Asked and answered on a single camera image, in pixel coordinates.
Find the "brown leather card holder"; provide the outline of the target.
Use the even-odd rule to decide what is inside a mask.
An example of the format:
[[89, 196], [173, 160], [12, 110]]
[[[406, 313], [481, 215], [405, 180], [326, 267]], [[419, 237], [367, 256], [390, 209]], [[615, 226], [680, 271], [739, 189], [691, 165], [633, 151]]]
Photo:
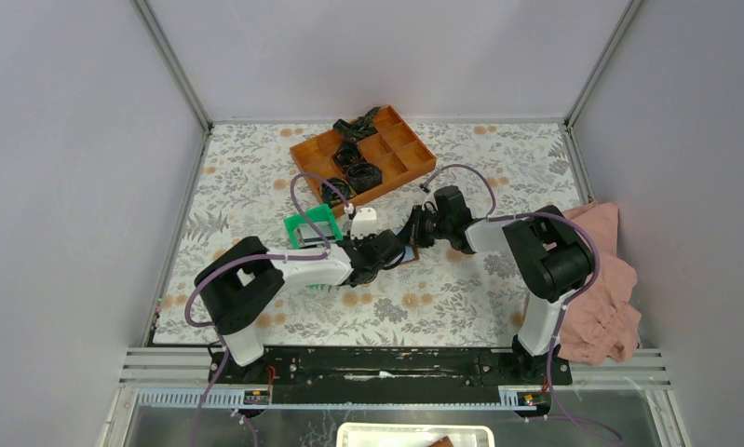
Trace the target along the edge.
[[396, 265], [407, 264], [419, 260], [417, 237], [414, 235], [398, 235], [398, 239], [404, 245], [404, 251], [396, 261]]

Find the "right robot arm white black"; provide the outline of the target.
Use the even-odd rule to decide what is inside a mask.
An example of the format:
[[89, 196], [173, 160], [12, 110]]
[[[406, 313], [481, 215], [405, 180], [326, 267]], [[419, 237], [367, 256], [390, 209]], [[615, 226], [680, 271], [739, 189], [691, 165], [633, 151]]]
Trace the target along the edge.
[[456, 186], [437, 190], [432, 202], [413, 207], [399, 231], [413, 248], [446, 240], [465, 254], [508, 254], [530, 292], [524, 322], [514, 337], [512, 374], [532, 384], [548, 370], [545, 355], [560, 344], [565, 313], [600, 274], [599, 253], [590, 237], [554, 206], [514, 216], [476, 218]]

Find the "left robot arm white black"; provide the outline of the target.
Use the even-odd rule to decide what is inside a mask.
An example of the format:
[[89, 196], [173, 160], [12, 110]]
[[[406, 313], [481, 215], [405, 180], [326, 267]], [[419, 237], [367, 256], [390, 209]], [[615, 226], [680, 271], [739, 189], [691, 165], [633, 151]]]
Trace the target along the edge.
[[254, 324], [284, 291], [312, 285], [356, 287], [403, 257], [407, 241], [386, 229], [330, 242], [328, 247], [272, 250], [257, 236], [245, 237], [194, 280], [219, 340], [230, 355], [230, 371], [245, 383], [265, 370], [264, 344]]

